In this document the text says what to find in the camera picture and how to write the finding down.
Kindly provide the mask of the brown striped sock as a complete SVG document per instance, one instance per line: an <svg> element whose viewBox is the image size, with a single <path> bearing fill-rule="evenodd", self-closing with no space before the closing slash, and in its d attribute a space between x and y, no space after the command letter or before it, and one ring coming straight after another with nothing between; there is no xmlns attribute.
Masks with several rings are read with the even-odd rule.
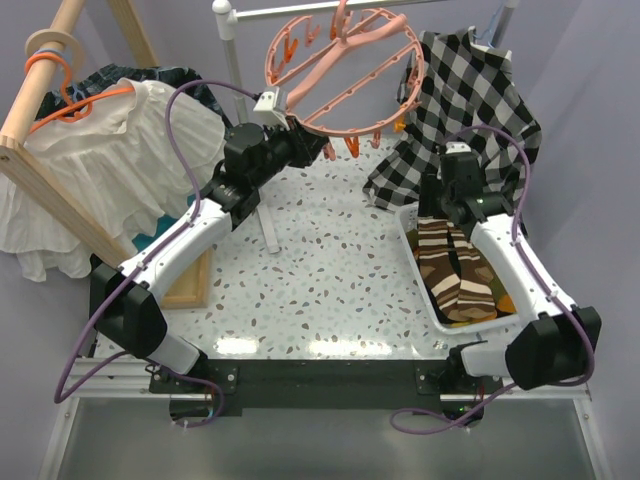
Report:
<svg viewBox="0 0 640 480"><path fill-rule="evenodd" d="M449 258L447 221L419 218L418 263L421 277L436 300L436 305L448 321L453 319L460 277Z"/></svg>
<svg viewBox="0 0 640 480"><path fill-rule="evenodd" d="M448 222L447 227L460 267L460 287L453 319L456 322L494 319L497 310L490 288L491 269L461 229L452 222Z"/></svg>

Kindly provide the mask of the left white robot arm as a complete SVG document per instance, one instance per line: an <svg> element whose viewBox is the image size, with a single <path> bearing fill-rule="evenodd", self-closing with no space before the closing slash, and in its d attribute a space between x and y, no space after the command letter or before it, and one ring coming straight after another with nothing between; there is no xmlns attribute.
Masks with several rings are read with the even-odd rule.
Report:
<svg viewBox="0 0 640 480"><path fill-rule="evenodd" d="M170 330L160 304L174 281L206 250L235 230L260 203L260 188L286 167L305 168L329 140L304 129L232 128L224 157L186 214L148 248L91 276L96 330L132 356L172 371L185 392L207 380L206 355Z"/></svg>

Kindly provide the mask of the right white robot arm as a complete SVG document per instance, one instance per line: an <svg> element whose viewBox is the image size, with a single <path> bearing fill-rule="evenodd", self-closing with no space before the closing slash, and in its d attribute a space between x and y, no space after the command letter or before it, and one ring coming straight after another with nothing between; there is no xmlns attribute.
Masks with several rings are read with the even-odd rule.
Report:
<svg viewBox="0 0 640 480"><path fill-rule="evenodd" d="M490 283L510 297L519 333L500 345L477 341L455 348L445 369L448 386L469 392L481 376L508 377L523 390L587 381L601 319L580 307L537 258L516 212L500 192L484 189L476 155L450 142L441 173L424 173L418 218L418 265L437 308L451 320L484 321L497 313Z"/></svg>

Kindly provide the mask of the pink round clip hanger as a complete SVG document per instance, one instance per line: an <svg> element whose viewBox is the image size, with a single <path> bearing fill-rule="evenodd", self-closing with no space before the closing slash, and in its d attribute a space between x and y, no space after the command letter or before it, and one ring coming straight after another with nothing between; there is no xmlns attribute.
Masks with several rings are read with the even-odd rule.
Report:
<svg viewBox="0 0 640 480"><path fill-rule="evenodd" d="M405 15L403 13L395 13L391 10L392 14ZM353 12L351 18L347 19L347 29L351 30L357 23L359 23L363 16L369 16L370 12L356 11ZM280 72L272 75L272 82L278 77L283 77L291 70L298 67L301 63L308 60L314 53L323 50L331 41L331 37L335 36L334 32L330 32L330 24L332 21L332 14L316 14L313 16L312 25L310 30L315 28L322 29L317 37L314 39L311 45L305 45L305 30L309 28L308 22L300 22L291 30L290 38L287 38L286 46L291 49L293 44L294 52L290 52L290 62L286 66L282 66L282 60L284 56L284 41L280 41L277 50L273 40L281 32L283 27L288 24L289 20L275 35L269 47L272 47L271 52L274 54L271 59L271 68L278 68ZM369 26L365 27L365 32L369 35L376 33L382 33L384 30L377 30L380 27L386 26L389 28L391 25L387 24L389 17L387 15L378 17ZM394 128L394 125L388 125L381 131L381 136L378 145L372 145L374 140L373 133L363 135L350 141L345 137L330 136L328 134L320 133L318 127L329 131L335 131L337 133L347 133L351 129L365 129L367 127L374 127L379 121L385 120L395 114L399 107L404 105L410 105L417 107L419 104L419 96L421 92L421 86L423 78L425 76L425 68L423 65L423 54L421 43L417 34L414 32L418 40L418 58L416 59L416 51L414 49L407 51L407 44L409 43L409 36L400 31L395 35L391 35L380 41L370 43L368 45L362 45L361 42L366 38L365 35L358 32L355 35L350 35L347 38L347 45L351 44L356 48L343 56L337 61L331 68L328 68L326 74L322 76L316 85L311 87L309 85L309 74L317 75L319 71L324 70L323 64L326 65L327 60L331 62L329 55L324 56L322 61L316 61L306 69L302 70L298 75L292 78L288 82L281 83L278 87L287 93L286 101L286 115L289 127L293 123L299 123L306 130L325 135L330 138L343 139L347 150L352 157L358 157L360 154L361 145L363 143L369 143L372 147L377 148L381 142L381 136L384 131L400 131L405 125L405 118L410 112L406 112L401 120L400 125ZM264 63L264 77L265 67L267 64L267 54L269 47L266 51L266 58ZM370 77L374 69L380 64L387 63L393 55L407 52L399 60L391 63L389 67L378 73L373 80L368 81L366 84L356 90L355 93L349 95L343 101L340 101L337 105L329 111L324 112L321 110L323 106L327 106L332 100L335 102L336 97L340 94L349 92L352 87L356 87L358 84L362 85L363 80ZM303 87L302 82L307 83L306 88ZM302 99L296 101L295 97L298 97L302 93Z"/></svg>

